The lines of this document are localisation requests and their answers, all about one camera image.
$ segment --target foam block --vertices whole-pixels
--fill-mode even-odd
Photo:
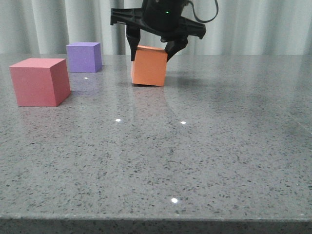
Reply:
[[[101,44],[76,42],[66,46],[70,72],[98,72],[102,68]]]
[[[71,93],[63,58],[29,58],[10,72],[19,106],[56,107]]]
[[[166,78],[167,56],[161,48],[139,45],[131,68],[132,83],[163,86]]]

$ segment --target black cable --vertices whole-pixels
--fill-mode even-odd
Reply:
[[[201,19],[198,18],[197,15],[196,15],[194,3],[193,3],[192,1],[189,1],[189,0],[187,1],[187,3],[189,3],[189,4],[192,5],[194,17],[195,17],[195,19],[196,19],[198,22],[200,22],[200,23],[209,23],[209,22],[213,21],[213,20],[216,18],[216,16],[217,16],[218,13],[219,13],[219,5],[218,5],[218,1],[217,1],[217,0],[214,0],[214,2],[215,2],[215,7],[216,7],[216,14],[215,14],[215,16],[214,16],[212,19],[210,19],[210,20],[201,20]]]

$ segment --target pink cube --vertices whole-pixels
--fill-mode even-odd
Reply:
[[[10,66],[19,106],[56,107],[70,95],[66,60],[29,58]]]

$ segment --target granite tabletop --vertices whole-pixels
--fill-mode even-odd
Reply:
[[[129,56],[18,107],[0,55],[0,218],[312,220],[312,56]],[[66,58],[66,55],[41,55]]]

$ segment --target white curtain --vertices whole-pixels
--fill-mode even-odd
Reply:
[[[197,15],[215,14],[214,0],[193,0]],[[0,53],[64,54],[76,41],[101,42],[103,54],[129,54],[124,25],[110,25],[111,8],[142,0],[0,0]],[[219,0],[219,16],[203,40],[189,37],[181,54],[312,54],[312,0]],[[187,6],[182,14],[190,19]],[[142,32],[141,43],[165,47]]]

